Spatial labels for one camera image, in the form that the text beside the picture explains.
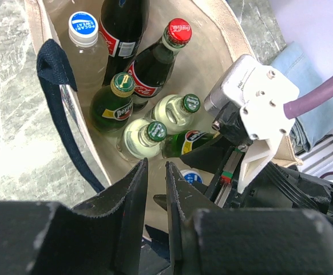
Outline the green glass bottle gold cap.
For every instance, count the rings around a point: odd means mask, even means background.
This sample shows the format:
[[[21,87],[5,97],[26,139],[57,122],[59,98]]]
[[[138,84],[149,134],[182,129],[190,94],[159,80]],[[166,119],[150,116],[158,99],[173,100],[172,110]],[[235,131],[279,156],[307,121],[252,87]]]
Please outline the green glass bottle gold cap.
[[[216,136],[199,130],[186,130],[175,135],[169,135],[161,150],[163,158],[177,158],[204,145]]]

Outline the clear plastic bottle blue cap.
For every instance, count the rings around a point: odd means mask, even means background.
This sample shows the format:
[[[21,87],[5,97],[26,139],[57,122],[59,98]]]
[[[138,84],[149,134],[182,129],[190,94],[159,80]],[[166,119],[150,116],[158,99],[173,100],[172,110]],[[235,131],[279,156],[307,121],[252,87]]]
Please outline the clear plastic bottle blue cap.
[[[195,182],[203,184],[201,175],[195,170],[184,169],[180,171],[183,178],[191,185]]]
[[[108,63],[108,47],[93,15],[77,11],[69,18],[69,60],[78,93],[91,97],[101,87]]]

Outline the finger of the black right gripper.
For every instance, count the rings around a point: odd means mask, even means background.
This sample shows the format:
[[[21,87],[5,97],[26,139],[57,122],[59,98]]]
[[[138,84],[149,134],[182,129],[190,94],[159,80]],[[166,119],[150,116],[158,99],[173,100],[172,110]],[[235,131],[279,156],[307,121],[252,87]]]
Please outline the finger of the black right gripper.
[[[160,212],[161,210],[167,211],[167,195],[156,194],[153,196],[152,210]]]

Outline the beige canvas tote bag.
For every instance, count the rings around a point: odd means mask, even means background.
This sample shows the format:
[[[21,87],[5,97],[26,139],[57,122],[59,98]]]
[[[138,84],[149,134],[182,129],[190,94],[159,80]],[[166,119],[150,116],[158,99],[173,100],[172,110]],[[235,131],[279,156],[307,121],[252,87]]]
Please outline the beige canvas tote bag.
[[[33,48],[39,52],[49,39],[58,40],[67,31],[72,14],[69,1],[26,1]],[[176,17],[187,20],[193,30],[191,42],[177,56],[171,79],[162,95],[195,93],[205,99],[221,75],[241,55],[253,50],[233,10],[225,1],[150,1],[146,31],[141,41],[145,48],[160,38],[167,23]],[[101,134],[90,123],[92,96],[60,88],[62,105],[68,109],[94,160],[109,183],[124,177],[132,164],[116,149],[117,135]]]

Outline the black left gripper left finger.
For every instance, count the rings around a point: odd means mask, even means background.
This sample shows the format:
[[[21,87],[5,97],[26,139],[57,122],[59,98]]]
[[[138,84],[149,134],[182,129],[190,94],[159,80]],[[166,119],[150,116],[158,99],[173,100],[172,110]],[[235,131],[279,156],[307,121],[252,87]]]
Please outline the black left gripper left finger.
[[[0,274],[137,274],[148,161],[70,209],[0,201]]]

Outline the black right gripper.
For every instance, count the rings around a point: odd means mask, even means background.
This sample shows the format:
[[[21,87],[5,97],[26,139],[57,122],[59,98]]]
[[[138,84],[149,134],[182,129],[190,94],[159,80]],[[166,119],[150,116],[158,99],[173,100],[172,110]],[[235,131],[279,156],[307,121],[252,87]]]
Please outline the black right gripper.
[[[333,218],[333,182],[269,163],[242,194],[237,180],[243,150],[218,136],[181,155],[192,168],[214,174],[204,195],[221,208],[300,208],[317,210]]]

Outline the large cola bottle red cap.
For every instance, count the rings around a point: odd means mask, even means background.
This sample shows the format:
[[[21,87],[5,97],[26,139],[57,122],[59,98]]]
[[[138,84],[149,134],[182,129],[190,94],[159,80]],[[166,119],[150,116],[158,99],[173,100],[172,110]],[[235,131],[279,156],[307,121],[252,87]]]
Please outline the large cola bottle red cap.
[[[149,17],[148,0],[103,1],[99,30],[109,51],[103,85],[126,71],[136,56]]]

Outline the green glass bottle labelled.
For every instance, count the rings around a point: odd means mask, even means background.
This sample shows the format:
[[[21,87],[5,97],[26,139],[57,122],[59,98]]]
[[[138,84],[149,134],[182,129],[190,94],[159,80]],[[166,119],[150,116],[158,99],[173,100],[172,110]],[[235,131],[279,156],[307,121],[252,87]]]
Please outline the green glass bottle labelled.
[[[113,76],[109,85],[94,95],[90,104],[90,119],[101,133],[115,132],[128,122],[133,112],[132,94],[136,83],[126,72]]]

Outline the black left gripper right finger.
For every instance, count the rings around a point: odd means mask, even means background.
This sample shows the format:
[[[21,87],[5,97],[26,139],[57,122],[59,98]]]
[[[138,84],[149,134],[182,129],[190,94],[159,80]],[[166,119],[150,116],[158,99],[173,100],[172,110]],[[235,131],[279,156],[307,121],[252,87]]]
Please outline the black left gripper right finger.
[[[307,209],[221,209],[166,163],[173,274],[333,274],[333,227]]]

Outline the clear glass bottle green cap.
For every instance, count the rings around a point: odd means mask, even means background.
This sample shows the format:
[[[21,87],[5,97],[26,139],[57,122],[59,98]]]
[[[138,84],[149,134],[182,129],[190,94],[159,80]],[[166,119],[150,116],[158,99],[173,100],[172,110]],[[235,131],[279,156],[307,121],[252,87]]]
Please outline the clear glass bottle green cap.
[[[162,122],[143,117],[125,127],[116,148],[127,161],[154,158],[161,152],[166,136],[167,128]]]
[[[200,106],[200,99],[195,94],[168,95],[147,112],[145,117],[162,122],[168,135],[175,135],[192,125]]]

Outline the small cola bottle red cap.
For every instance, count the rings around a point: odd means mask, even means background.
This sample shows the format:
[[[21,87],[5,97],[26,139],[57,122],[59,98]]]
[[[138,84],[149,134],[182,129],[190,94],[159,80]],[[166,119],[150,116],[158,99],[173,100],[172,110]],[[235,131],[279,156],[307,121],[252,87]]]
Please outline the small cola bottle red cap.
[[[144,109],[149,99],[161,92],[170,79],[177,54],[191,38],[190,24],[174,18],[162,36],[134,58],[126,69],[136,83],[132,95],[134,113]]]

